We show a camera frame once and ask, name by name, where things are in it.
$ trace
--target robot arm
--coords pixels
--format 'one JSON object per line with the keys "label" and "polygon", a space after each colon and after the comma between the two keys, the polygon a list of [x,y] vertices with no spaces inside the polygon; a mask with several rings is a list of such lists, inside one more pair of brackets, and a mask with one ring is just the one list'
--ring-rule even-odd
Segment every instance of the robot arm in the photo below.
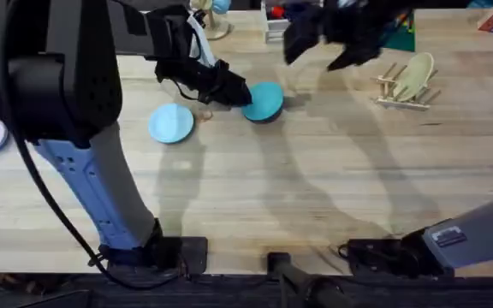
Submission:
{"label": "robot arm", "polygon": [[[62,174],[89,214],[100,258],[160,270],[185,258],[190,273],[202,273],[207,240],[163,237],[134,184],[116,121],[122,108],[116,48],[157,61],[159,81],[198,89],[203,103],[251,103],[245,80],[214,59],[195,18],[180,6],[143,15],[105,0],[0,0],[2,34],[0,120],[67,228],[71,223],[55,208],[24,140]],[[77,230],[70,232],[85,248]]]}
{"label": "robot arm", "polygon": [[354,275],[453,276],[493,260],[493,202],[397,240],[350,240],[341,255]]}
{"label": "robot arm", "polygon": [[142,14],[123,3],[108,2],[117,53],[157,61],[157,80],[173,80],[199,91],[204,104],[231,107],[252,102],[245,79],[216,59],[203,32],[203,11],[191,15],[174,5]]}
{"label": "robot arm", "polygon": [[380,55],[396,30],[396,18],[425,0],[326,0],[293,19],[284,33],[285,61],[294,62],[324,36],[326,43],[344,44],[328,70],[362,65]]}

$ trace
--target yellow plate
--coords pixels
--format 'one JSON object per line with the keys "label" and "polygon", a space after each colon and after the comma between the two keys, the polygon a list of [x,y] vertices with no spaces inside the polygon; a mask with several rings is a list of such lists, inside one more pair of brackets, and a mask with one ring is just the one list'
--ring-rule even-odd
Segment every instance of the yellow plate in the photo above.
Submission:
{"label": "yellow plate", "polygon": [[405,102],[415,97],[427,85],[427,80],[431,76],[434,63],[433,56],[427,52],[420,53],[410,59],[407,68],[397,80],[397,86],[393,90],[393,96],[396,97],[405,87],[407,89],[396,100]]}

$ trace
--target wire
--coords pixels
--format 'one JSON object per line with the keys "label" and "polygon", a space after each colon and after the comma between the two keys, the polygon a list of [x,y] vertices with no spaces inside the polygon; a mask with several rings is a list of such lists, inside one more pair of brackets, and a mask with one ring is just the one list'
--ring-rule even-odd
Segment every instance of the wire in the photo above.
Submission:
{"label": "wire", "polygon": [[192,98],[189,95],[187,95],[186,93],[184,93],[184,91],[181,89],[180,85],[178,84],[178,82],[174,78],[171,78],[170,80],[172,80],[172,82],[175,83],[176,87],[178,88],[178,92],[180,93],[180,95],[183,98],[188,99],[188,100],[194,100],[194,101],[197,100],[197,98]]}
{"label": "wire", "polygon": [[85,239],[81,236],[79,231],[75,228],[74,224],[66,217],[56,200],[52,197],[49,192],[49,189],[45,185],[45,182],[41,178],[35,163],[32,160],[32,156],[27,148],[26,141],[24,141],[24,136],[22,131],[18,127],[16,123],[15,111],[13,110],[12,99],[10,96],[10,75],[9,75],[9,58],[7,55],[8,50],[8,39],[9,39],[9,31],[11,27],[11,21],[16,14],[16,10],[18,8],[18,3],[20,0],[11,0],[9,2],[9,6],[7,8],[7,14],[4,20],[3,32],[1,35],[0,41],[0,85],[1,85],[1,99],[2,99],[2,110],[3,110],[3,122],[7,125],[9,131],[13,135],[16,147],[26,165],[27,171],[30,176],[32,176],[33,182],[39,189],[39,192],[43,195],[43,198],[50,206],[52,211],[56,214],[58,219],[62,222],[64,227],[72,234],[72,236],[77,240],[77,242],[81,245],[81,247],[85,250],[86,254],[89,256],[91,260],[93,260],[94,265],[97,269],[102,273],[108,280],[114,282],[117,285],[122,287],[126,287],[129,289],[137,290],[137,291],[145,291],[151,290],[155,287],[161,287],[177,278],[180,277],[180,272],[177,270],[174,275],[172,275],[169,279],[165,281],[160,281],[154,283],[150,286],[134,286],[125,281],[119,280],[114,277],[98,260],[96,253],[92,250],[92,248],[88,245]]}

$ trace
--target wooden table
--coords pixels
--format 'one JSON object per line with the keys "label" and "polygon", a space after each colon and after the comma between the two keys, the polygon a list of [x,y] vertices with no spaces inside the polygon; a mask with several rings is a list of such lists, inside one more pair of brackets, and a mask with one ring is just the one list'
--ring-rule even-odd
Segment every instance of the wooden table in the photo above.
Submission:
{"label": "wooden table", "polygon": [[[209,272],[261,273],[267,252],[301,268],[347,272],[328,246],[349,238],[401,236],[493,200],[493,34],[476,30],[477,10],[417,13],[418,51],[436,59],[431,110],[385,110],[370,78],[412,54],[386,50],[359,68],[327,73],[340,52],[320,45],[288,67],[266,45],[259,12],[232,12],[235,30],[213,42],[216,56],[250,85],[279,82],[281,118],[254,125],[216,108],[179,145],[147,132],[158,105],[184,102],[159,85],[154,63],[120,57],[122,143],[147,206],[168,235],[204,235]],[[49,188],[93,247],[95,229],[59,174],[35,154]],[[86,254],[45,204],[10,145],[0,152],[0,271],[89,272]],[[464,271],[493,275],[493,264]]]}

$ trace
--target blue plate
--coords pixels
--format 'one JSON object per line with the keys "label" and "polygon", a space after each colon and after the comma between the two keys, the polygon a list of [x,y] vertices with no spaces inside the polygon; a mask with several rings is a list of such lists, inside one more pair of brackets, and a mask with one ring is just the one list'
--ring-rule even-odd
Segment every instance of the blue plate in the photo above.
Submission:
{"label": "blue plate", "polygon": [[250,88],[252,104],[242,107],[243,115],[250,121],[267,121],[282,108],[282,88],[275,82],[260,82]]}
{"label": "blue plate", "polygon": [[226,14],[229,11],[231,0],[213,0],[212,11],[216,14]]}
{"label": "blue plate", "polygon": [[193,130],[192,112],[179,104],[164,104],[150,116],[148,131],[156,141],[172,144],[184,140]]}

